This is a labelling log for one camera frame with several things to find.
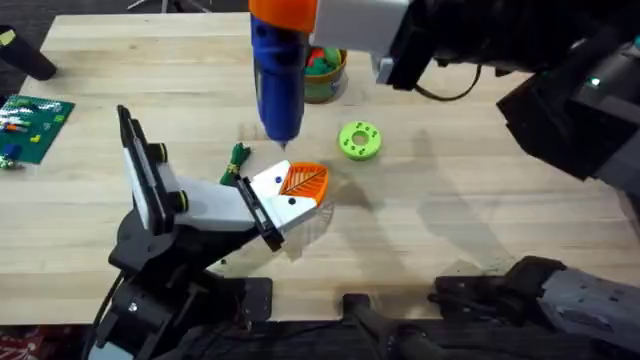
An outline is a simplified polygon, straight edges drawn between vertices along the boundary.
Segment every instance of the black cable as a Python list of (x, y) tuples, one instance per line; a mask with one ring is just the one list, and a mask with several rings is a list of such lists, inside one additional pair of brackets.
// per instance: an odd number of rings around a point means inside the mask
[(104, 312), (107, 310), (107, 305), (109, 305), (109, 302), (111, 301), (113, 294), (116, 292), (116, 289), (122, 282), (122, 279), (124, 279), (124, 272), (121, 271), (113, 281), (113, 284), (111, 284), (111, 288), (107, 292), (107, 295), (105, 295), (104, 299), (102, 300), (102, 304), (100, 304), (100, 308), (96, 313), (96, 317), (93, 319), (93, 323), (91, 324), (89, 335), (84, 342), (84, 346), (82, 347), (82, 354), (80, 356), (81, 360), (89, 359), (89, 353), (91, 352), (91, 348), (93, 347), (93, 343), (96, 339), (96, 329), (98, 328), (98, 324), (100, 324), (100, 320), (102, 320)]
[(471, 86), (469, 86), (469, 88), (467, 90), (465, 90), (462, 94), (456, 95), (456, 96), (440, 96), (440, 95), (436, 95), (434, 93), (432, 93), (431, 91), (423, 88), (422, 86), (416, 84), (414, 90), (428, 98), (431, 100), (436, 100), (436, 101), (441, 101), (441, 102), (450, 102), (450, 101), (456, 101), (456, 100), (460, 100), (463, 97), (469, 95), (469, 93), (471, 92), (471, 90), (473, 90), (474, 87), (476, 87), (476, 84), (478, 83), (478, 80), (480, 80), (480, 75), (482, 74), (482, 65), (478, 65), (478, 67), (476, 68), (476, 75), (473, 78), (473, 82), (471, 82)]

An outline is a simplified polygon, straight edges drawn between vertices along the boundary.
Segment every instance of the circuit board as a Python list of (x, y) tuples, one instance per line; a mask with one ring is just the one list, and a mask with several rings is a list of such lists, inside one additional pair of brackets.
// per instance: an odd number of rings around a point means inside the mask
[[(0, 151), (8, 144), (20, 147), (18, 162), (40, 164), (75, 104), (12, 95), (0, 108)], [(17, 125), (8, 131), (6, 124)]]

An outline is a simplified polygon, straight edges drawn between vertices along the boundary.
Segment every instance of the wooden table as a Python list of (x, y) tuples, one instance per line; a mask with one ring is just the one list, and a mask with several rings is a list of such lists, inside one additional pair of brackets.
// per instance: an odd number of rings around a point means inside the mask
[[(344, 95), (307, 106), (283, 153), (257, 116), (246, 14), (62, 16), (43, 51), (60, 73), (22, 93), (77, 107), (37, 171), (0, 174), (2, 324), (89, 322), (114, 279), (107, 256), (131, 207), (117, 104), (168, 145), (182, 175), (217, 181), (238, 141), (254, 149), (249, 176), (282, 159), (331, 168), (325, 206), (287, 234), (285, 251), (255, 240), (214, 266), (273, 278), (274, 319), (336, 317), (356, 291), (389, 315), (435, 316), (436, 276), (500, 274), (528, 254), (640, 285), (624, 198), (526, 156), (505, 128), (494, 103), (525, 76), (486, 71), (468, 98), (439, 104), (375, 86), (368, 56), (352, 53)], [(421, 83), (453, 94), (473, 71), (434, 67)], [(375, 159), (338, 150), (354, 120), (380, 128)]]

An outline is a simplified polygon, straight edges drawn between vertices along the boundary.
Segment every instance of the small green object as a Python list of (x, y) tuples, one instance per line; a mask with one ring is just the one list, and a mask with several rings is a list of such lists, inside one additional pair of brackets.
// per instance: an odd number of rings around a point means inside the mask
[(324, 57), (327, 59), (327, 63), (333, 66), (334, 69), (340, 67), (340, 63), (342, 62), (342, 55), (340, 54), (340, 50), (336, 48), (325, 48)]
[(338, 145), (352, 160), (367, 160), (382, 147), (382, 134), (371, 123), (356, 121), (345, 125), (338, 135)]
[(237, 143), (231, 151), (231, 160), (229, 161), (229, 165), (227, 165), (222, 178), (220, 178), (220, 184), (233, 186), (233, 177), (240, 173), (240, 168), (244, 162), (247, 161), (249, 155), (251, 155), (251, 148), (244, 146), (243, 143)]
[(313, 66), (305, 68), (306, 75), (326, 75), (336, 68), (332, 67), (326, 59), (314, 59)]

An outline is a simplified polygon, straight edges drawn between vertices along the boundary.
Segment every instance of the orange marker cap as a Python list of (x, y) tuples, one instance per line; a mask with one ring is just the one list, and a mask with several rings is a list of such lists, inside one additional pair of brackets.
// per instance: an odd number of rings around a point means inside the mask
[(318, 0), (249, 0), (249, 11), (258, 19), (288, 30), (312, 33)]

